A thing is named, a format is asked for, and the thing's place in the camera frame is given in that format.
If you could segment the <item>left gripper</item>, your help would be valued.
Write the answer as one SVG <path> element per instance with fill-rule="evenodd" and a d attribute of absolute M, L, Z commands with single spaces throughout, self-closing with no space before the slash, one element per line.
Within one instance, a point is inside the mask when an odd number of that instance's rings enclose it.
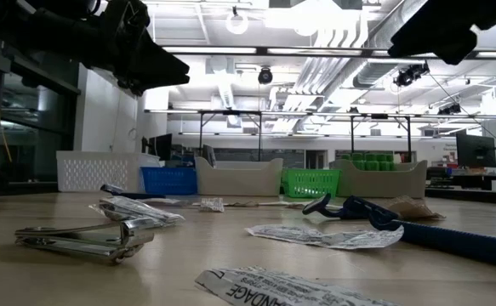
<path fill-rule="evenodd" d="M 140 41 L 149 25 L 147 7 L 140 0 L 110 0 L 102 13 L 102 34 L 105 55 L 110 61 L 111 71 L 120 88 L 129 89 L 141 96 L 140 80 L 134 76 L 134 62 L 140 51 Z M 184 75 L 159 76 L 145 83 L 145 90 L 186 84 L 190 66 L 158 46 L 145 33 L 145 58 L 164 71 Z"/>

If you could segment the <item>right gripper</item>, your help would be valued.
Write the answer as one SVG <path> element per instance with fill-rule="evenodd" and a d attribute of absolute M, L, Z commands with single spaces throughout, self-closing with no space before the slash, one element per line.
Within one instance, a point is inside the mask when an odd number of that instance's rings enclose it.
<path fill-rule="evenodd" d="M 446 64 L 459 64 L 477 45 L 475 25 L 496 25 L 496 0 L 427 0 L 417 18 L 391 38 L 391 57 L 434 54 Z"/>

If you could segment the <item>packaged nail clipper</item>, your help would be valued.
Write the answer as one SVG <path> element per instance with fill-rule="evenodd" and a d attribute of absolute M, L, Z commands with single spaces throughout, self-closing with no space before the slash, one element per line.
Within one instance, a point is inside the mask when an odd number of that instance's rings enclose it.
<path fill-rule="evenodd" d="M 185 221 L 185 218 L 179 214 L 151 207 L 142 201 L 123 196 L 104 197 L 97 204 L 91 204 L 88 207 L 112 221 L 148 218 L 154 228 L 168 227 Z"/>

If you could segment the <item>silver nail clipper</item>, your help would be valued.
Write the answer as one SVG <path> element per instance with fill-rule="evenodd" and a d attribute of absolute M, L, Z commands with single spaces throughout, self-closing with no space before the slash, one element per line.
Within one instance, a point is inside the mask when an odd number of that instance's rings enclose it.
<path fill-rule="evenodd" d="M 33 227 L 15 231 L 17 244 L 119 264 L 154 239 L 150 218 L 127 219 L 70 229 Z"/>

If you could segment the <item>black ceiling spotlight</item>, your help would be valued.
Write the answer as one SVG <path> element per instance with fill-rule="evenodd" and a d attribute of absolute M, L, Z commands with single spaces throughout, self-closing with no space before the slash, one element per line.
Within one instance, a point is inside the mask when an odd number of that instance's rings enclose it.
<path fill-rule="evenodd" d="M 447 116 L 447 115 L 459 114 L 461 111 L 462 111 L 461 105 L 458 103 L 453 103 L 440 108 L 437 114 L 439 116 Z"/>
<path fill-rule="evenodd" d="M 398 71 L 398 75 L 394 78 L 393 83 L 399 88 L 407 87 L 429 72 L 430 68 L 427 62 L 424 64 L 409 65 L 407 68 Z"/>

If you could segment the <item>black computer monitor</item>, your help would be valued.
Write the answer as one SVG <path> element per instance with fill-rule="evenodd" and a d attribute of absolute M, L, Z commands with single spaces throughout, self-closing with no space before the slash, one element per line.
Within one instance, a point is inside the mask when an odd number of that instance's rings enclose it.
<path fill-rule="evenodd" d="M 149 138 L 147 140 L 147 153 L 158 156 L 160 161 L 169 161 L 172 155 L 172 134 Z"/>
<path fill-rule="evenodd" d="M 496 167 L 494 138 L 461 133 L 456 145 L 461 167 Z"/>

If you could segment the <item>round ceiling lamp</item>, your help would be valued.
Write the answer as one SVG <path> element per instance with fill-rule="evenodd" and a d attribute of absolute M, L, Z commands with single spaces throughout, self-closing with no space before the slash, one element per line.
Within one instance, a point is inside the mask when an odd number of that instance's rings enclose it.
<path fill-rule="evenodd" d="M 235 35 L 242 35 L 248 29 L 249 21 L 245 12 L 237 6 L 231 8 L 231 12 L 225 19 L 225 28 L 228 32 Z"/>

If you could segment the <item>blue plastic basket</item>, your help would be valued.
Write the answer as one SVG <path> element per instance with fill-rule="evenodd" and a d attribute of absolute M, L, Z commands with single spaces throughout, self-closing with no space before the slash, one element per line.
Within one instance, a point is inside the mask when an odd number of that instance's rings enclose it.
<path fill-rule="evenodd" d="M 193 167 L 142 167 L 145 192 L 166 196 L 197 193 L 197 175 Z"/>

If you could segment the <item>white perforated plastic basket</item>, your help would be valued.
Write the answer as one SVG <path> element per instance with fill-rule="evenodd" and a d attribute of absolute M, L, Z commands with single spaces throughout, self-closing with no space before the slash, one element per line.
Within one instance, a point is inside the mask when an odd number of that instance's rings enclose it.
<path fill-rule="evenodd" d="M 98 191 L 111 184 L 127 192 L 144 190 L 142 167 L 160 167 L 157 156 L 61 150 L 56 152 L 58 189 L 61 192 Z"/>

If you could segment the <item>long ceiling light bar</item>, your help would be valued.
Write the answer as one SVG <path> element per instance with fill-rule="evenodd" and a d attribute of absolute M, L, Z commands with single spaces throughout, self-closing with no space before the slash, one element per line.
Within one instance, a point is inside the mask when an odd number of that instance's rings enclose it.
<path fill-rule="evenodd" d="M 374 48 L 304 48 L 304 47 L 227 47 L 203 45 L 164 46 L 163 49 L 177 55 L 253 55 L 284 57 L 337 57 L 384 59 L 390 55 L 385 49 Z M 474 50 L 465 57 L 467 60 L 496 60 L 496 50 Z"/>

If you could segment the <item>white plastic bin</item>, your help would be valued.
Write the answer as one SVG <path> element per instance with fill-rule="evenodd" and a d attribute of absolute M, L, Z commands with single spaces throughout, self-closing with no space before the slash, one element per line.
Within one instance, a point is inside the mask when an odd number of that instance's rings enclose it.
<path fill-rule="evenodd" d="M 396 198 L 409 196 L 414 199 L 425 196 L 427 160 L 400 163 L 394 171 L 360 170 L 350 160 L 335 160 L 330 169 L 341 171 L 337 196 L 361 198 Z"/>
<path fill-rule="evenodd" d="M 201 196 L 278 196 L 283 159 L 231 161 L 228 167 L 212 167 L 196 158 L 197 192 Z"/>

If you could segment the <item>green plastic basket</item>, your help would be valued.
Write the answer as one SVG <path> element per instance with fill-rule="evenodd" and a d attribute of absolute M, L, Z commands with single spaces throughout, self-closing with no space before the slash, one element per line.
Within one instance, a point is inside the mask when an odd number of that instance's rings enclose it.
<path fill-rule="evenodd" d="M 338 192 L 341 171 L 337 169 L 289 168 L 282 172 L 282 185 L 291 198 L 318 198 Z"/>

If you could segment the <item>black metal rack frame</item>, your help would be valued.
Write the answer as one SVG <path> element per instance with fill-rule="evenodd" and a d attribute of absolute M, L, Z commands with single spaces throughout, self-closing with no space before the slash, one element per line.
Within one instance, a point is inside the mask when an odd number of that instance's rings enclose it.
<path fill-rule="evenodd" d="M 351 124 L 351 152 L 355 152 L 355 127 L 354 119 L 360 117 L 362 120 L 390 120 L 395 121 L 401 128 L 407 132 L 407 142 L 408 142 L 408 153 L 407 162 L 413 161 L 413 151 L 412 151 L 412 132 L 411 132 L 411 116 L 401 115 L 401 114 L 385 114 L 385 113 L 350 113 L 350 124 Z"/>
<path fill-rule="evenodd" d="M 260 110 L 233 110 L 233 109 L 223 109 L 223 110 L 198 110 L 197 113 L 200 115 L 200 125 L 199 125 L 199 151 L 202 151 L 202 133 L 203 127 L 210 122 L 216 115 L 222 116 L 247 116 L 258 128 L 258 161 L 262 161 L 262 123 L 263 115 Z"/>

